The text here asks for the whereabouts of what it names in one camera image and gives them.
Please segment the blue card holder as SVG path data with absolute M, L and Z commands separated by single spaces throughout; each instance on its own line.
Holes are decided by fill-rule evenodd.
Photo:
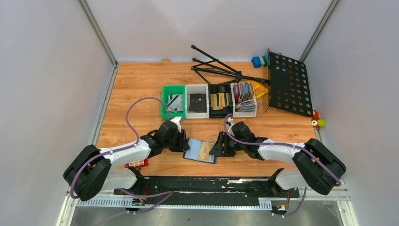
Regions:
M 193 161 L 216 163 L 216 156 L 210 154 L 210 150 L 214 147 L 214 143 L 201 141 L 197 139 L 188 139 L 190 149 L 183 153 L 183 158 Z

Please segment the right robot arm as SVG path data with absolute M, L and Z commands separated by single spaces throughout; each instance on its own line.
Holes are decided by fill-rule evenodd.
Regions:
M 211 155 L 233 157 L 237 151 L 244 151 L 250 158 L 277 160 L 295 165 L 294 169 L 278 169 L 271 176 L 274 191 L 310 187 L 321 195 L 328 195 L 335 186 L 340 186 L 341 177 L 347 168 L 319 140 L 284 143 L 267 137 L 257 137 L 244 122 L 228 122 L 225 131 L 209 151 Z

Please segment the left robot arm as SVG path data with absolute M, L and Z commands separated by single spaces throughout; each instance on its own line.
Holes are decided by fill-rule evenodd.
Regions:
M 168 149 L 172 152 L 189 150 L 182 117 L 163 122 L 159 129 L 141 136 L 139 141 L 98 149 L 86 146 L 63 173 L 70 185 L 70 194 L 88 201 L 99 192 L 113 189 L 130 189 L 142 178 L 138 170 L 118 170 L 127 163 L 149 159 Z

